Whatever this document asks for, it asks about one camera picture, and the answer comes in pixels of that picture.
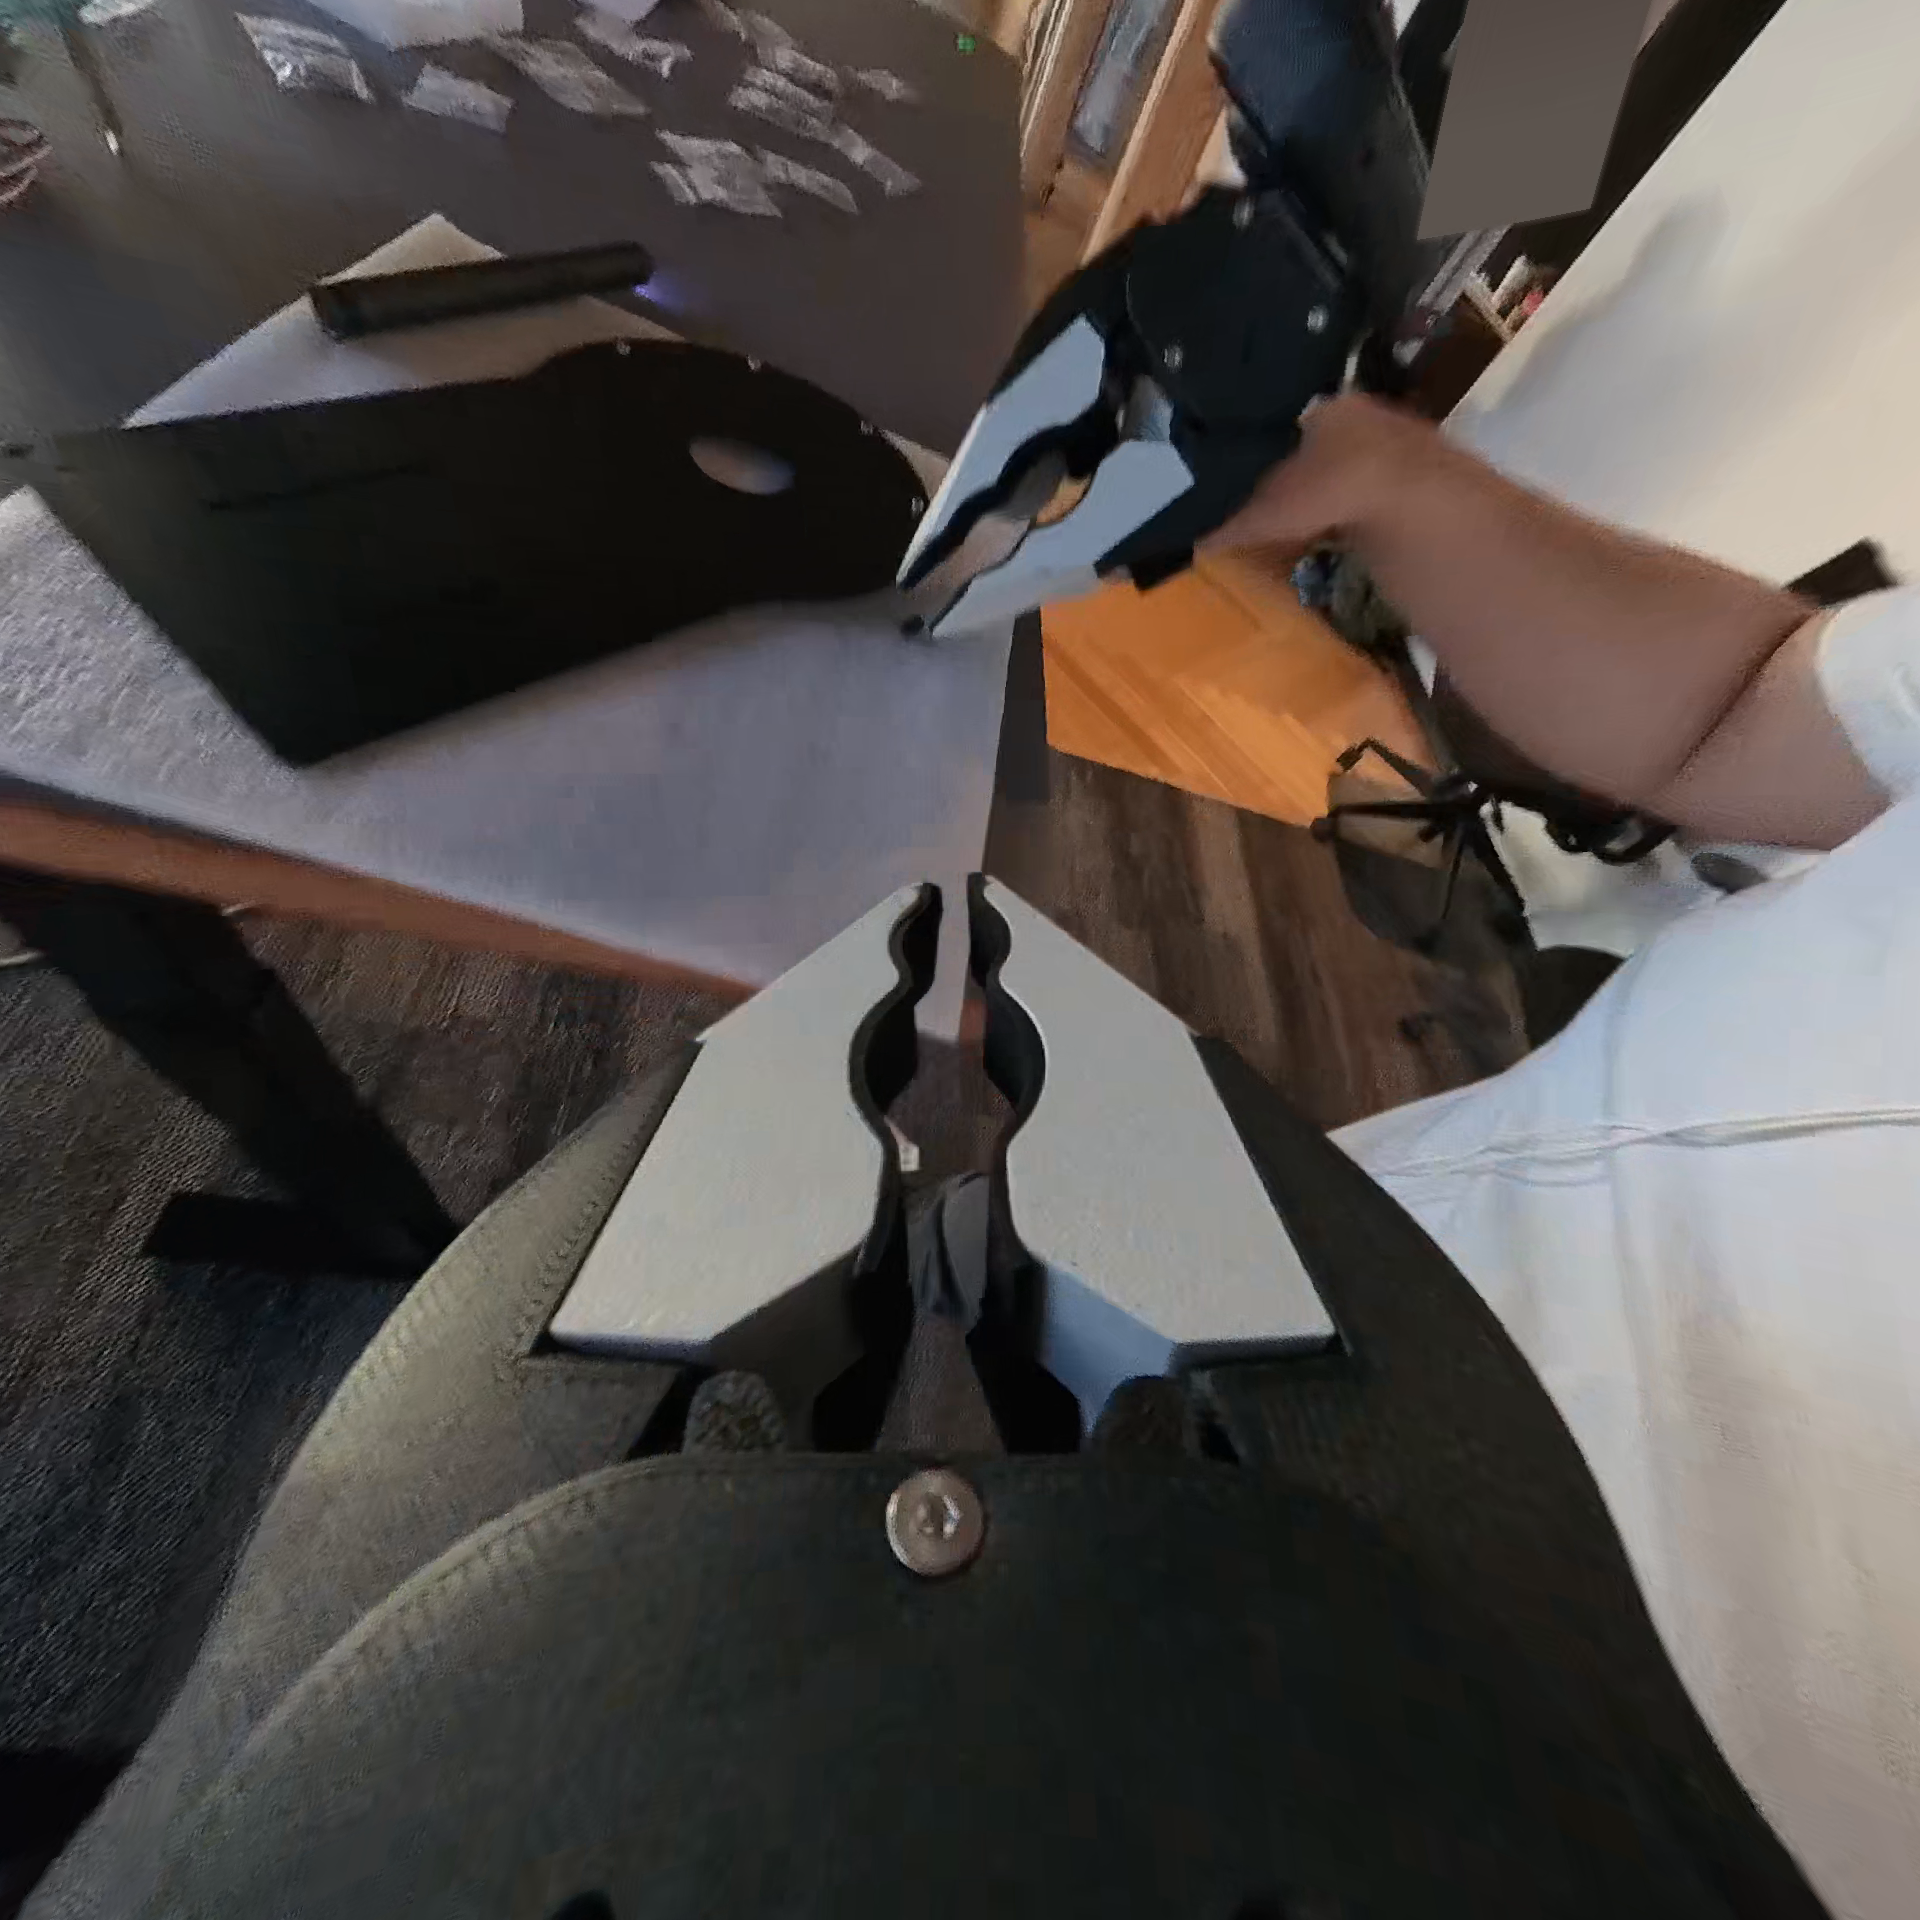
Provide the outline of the white foam sheet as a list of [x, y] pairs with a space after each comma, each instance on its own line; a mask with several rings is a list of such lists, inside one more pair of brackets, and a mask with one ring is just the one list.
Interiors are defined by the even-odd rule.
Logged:
[[[130, 423], [517, 377], [665, 340], [594, 299], [334, 343], [305, 299]], [[297, 864], [295, 895], [437, 900], [753, 993], [881, 898], [964, 909], [985, 864], [1015, 621], [906, 640], [912, 604], [743, 608], [308, 765], [279, 759], [20, 482], [4, 499], [4, 781]]]

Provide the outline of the dark patterned bag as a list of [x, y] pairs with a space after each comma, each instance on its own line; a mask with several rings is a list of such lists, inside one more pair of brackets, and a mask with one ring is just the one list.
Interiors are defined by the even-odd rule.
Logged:
[[1318, 547], [1290, 573], [1303, 610], [1321, 617], [1350, 650], [1375, 659], [1401, 659], [1410, 627], [1383, 597], [1373, 573], [1348, 552]]

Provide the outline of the person's white shirt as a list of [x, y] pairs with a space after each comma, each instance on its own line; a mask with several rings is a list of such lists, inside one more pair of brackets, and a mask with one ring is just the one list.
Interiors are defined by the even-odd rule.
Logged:
[[1917, 1908], [1917, 601], [1816, 684], [1887, 809], [1632, 951], [1500, 1076], [1335, 1132], [1548, 1387], [1833, 1916]]

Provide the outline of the black metal base plate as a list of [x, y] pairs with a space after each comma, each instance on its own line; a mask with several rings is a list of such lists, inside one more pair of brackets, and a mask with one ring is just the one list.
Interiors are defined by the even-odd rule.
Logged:
[[925, 505], [857, 410], [665, 340], [14, 442], [4, 473], [293, 765], [734, 610], [887, 592]]

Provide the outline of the person's right hand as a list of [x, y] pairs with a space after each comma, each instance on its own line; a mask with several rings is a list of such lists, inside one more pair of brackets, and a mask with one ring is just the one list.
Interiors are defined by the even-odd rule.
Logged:
[[1434, 420], [1396, 402], [1354, 391], [1317, 400], [1303, 413], [1293, 449], [1261, 473], [1194, 554], [1295, 562], [1350, 545], [1447, 450]]

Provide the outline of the black electric screwdriver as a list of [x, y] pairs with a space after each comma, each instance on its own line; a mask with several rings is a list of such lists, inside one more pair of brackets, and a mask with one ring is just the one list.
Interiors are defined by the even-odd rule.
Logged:
[[484, 320], [574, 298], [631, 292], [656, 274], [642, 244], [570, 247], [316, 281], [311, 313], [335, 343]]

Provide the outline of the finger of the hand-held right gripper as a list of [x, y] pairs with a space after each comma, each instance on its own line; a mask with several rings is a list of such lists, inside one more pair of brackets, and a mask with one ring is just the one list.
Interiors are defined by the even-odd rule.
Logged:
[[994, 565], [938, 592], [919, 589], [919, 634], [958, 639], [1084, 597], [1130, 535], [1189, 493], [1193, 473], [1165, 439], [1126, 439], [1058, 520], [1032, 520]]
[[1040, 351], [976, 412], [919, 516], [897, 572], [920, 592], [974, 556], [1001, 562], [1061, 492], [1072, 449], [1112, 426], [1106, 393], [1108, 340], [1087, 316], [1053, 329]]

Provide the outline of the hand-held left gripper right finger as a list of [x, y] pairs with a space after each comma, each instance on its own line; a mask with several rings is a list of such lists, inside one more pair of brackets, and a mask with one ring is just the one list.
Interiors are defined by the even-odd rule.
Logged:
[[1337, 1344], [1198, 1036], [1005, 883], [967, 883], [1015, 1339], [1086, 1428], [1137, 1379]]

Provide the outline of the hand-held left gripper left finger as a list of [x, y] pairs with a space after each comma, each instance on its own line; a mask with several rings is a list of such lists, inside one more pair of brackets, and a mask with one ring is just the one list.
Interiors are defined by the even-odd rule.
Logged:
[[863, 1428], [912, 1320], [889, 1112], [944, 904], [906, 884], [696, 1040], [552, 1313], [561, 1353], [752, 1373], [788, 1428]]

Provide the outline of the person's right forearm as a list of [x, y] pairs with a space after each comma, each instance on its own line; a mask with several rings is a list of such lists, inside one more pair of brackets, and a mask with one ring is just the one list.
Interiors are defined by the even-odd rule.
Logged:
[[1833, 850], [1890, 805], [1820, 684], [1839, 615], [1653, 545], [1430, 439], [1402, 610], [1525, 759], [1698, 841]]

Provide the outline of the group of clear screw bags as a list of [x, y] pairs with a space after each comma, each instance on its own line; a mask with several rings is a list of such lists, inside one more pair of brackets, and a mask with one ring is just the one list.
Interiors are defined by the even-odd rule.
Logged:
[[[686, 208], [777, 220], [785, 197], [804, 197], [857, 215], [861, 191], [889, 202], [920, 192], [920, 178], [847, 119], [847, 103], [916, 106], [916, 90], [885, 66], [817, 59], [753, 8], [522, 5], [517, 36], [402, 52], [361, 39], [312, 5], [281, 5], [276, 13], [246, 5], [234, 25], [281, 90], [375, 106], [372, 52], [412, 58], [415, 66], [396, 92], [400, 108], [501, 138], [511, 121], [511, 97], [448, 65], [461, 51], [492, 58], [564, 112], [648, 131], [658, 145], [648, 172]], [[741, 59], [725, 109], [750, 139], [671, 131], [661, 117], [658, 98], [706, 47]]]

